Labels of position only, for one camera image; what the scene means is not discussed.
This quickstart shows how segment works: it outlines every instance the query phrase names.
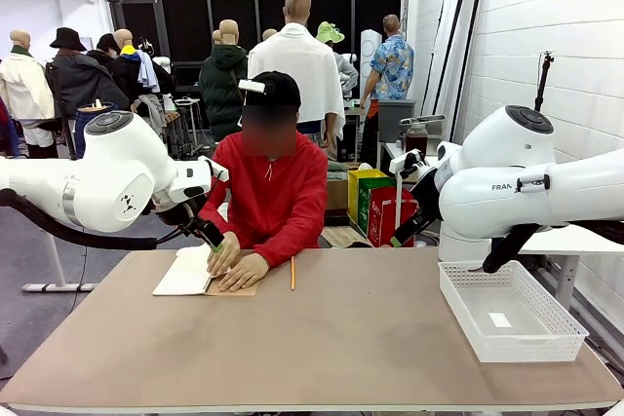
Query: man in red hoodie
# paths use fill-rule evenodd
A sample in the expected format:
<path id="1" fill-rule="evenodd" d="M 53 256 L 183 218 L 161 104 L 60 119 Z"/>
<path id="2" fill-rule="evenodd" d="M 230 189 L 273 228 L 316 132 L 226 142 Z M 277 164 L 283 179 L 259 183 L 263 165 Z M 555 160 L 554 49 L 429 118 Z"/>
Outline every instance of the man in red hoodie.
<path id="1" fill-rule="evenodd" d="M 200 213 L 225 238 L 209 263 L 213 276 L 231 267 L 219 284 L 222 291 L 249 287 L 270 268 L 318 247 L 327 205 L 328 159 L 296 131 L 301 105 L 296 81 L 280 72 L 253 80 L 264 91 L 247 92 L 243 131 L 227 136 L 213 156 L 229 170 L 229 180 L 214 182 Z M 228 221 L 217 212 L 226 189 Z M 253 252 L 235 264 L 241 248 Z"/>

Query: notebook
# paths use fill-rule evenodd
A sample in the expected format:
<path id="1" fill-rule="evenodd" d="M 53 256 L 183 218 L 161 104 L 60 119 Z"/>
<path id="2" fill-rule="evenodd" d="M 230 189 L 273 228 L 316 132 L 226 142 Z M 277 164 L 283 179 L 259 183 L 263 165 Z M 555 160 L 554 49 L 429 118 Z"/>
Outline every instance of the notebook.
<path id="1" fill-rule="evenodd" d="M 211 255 L 213 255 L 213 252 L 207 244 L 181 248 L 175 254 L 174 263 L 152 294 L 154 296 L 192 296 L 198 294 L 210 296 L 255 295 L 257 284 L 234 292 L 219 291 L 218 282 L 220 278 L 211 278 L 208 273 L 208 260 Z"/>

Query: green hat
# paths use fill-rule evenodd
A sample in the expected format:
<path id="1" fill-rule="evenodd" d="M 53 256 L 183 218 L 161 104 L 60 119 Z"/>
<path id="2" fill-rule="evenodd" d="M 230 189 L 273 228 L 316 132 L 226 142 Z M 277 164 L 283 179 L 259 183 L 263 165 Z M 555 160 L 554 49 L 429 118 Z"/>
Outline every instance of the green hat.
<path id="1" fill-rule="evenodd" d="M 344 39 L 344 34 L 340 32 L 338 28 L 335 27 L 335 24 L 329 23 L 328 21 L 323 21 L 319 24 L 319 30 L 316 34 L 316 39 L 321 41 L 323 44 L 332 41 L 333 43 L 339 43 Z"/>

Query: yellow scarf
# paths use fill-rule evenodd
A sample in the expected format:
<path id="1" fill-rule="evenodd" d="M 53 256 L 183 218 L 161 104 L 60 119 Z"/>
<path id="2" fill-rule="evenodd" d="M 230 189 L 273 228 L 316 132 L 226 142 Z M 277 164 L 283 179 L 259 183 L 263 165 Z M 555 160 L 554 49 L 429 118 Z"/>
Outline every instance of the yellow scarf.
<path id="1" fill-rule="evenodd" d="M 125 55 L 125 56 L 131 56 L 132 54 L 136 53 L 137 50 L 133 47 L 132 44 L 128 44 L 126 46 L 124 46 L 121 50 L 121 54 Z"/>

